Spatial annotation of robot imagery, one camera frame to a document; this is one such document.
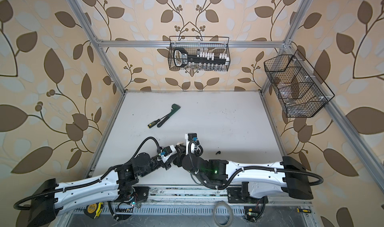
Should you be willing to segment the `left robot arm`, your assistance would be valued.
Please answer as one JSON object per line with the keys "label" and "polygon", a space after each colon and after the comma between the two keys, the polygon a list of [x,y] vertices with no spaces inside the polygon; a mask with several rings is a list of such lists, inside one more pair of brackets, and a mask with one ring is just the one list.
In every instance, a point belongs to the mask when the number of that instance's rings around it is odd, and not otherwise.
{"label": "left robot arm", "polygon": [[31,196],[14,204],[14,209],[28,213],[27,226],[41,227],[59,215],[97,202],[122,201],[134,193],[133,186],[159,168],[169,169],[178,154],[176,146],[161,147],[157,139],[155,156],[136,150],[124,164],[108,168],[99,176],[75,182],[45,181]]}

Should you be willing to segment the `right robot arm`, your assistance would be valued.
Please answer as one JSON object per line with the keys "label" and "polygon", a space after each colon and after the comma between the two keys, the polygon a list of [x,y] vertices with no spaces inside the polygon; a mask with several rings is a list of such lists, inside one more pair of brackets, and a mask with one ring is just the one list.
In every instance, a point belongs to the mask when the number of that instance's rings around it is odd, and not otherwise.
{"label": "right robot arm", "polygon": [[189,151],[184,144],[176,146],[174,164],[195,176],[202,186],[225,190],[230,185],[242,185],[246,197],[261,199],[268,195],[287,193],[299,200],[312,200],[312,186],[323,183],[318,174],[309,172],[292,157],[281,162],[243,164],[227,160],[204,160]]}

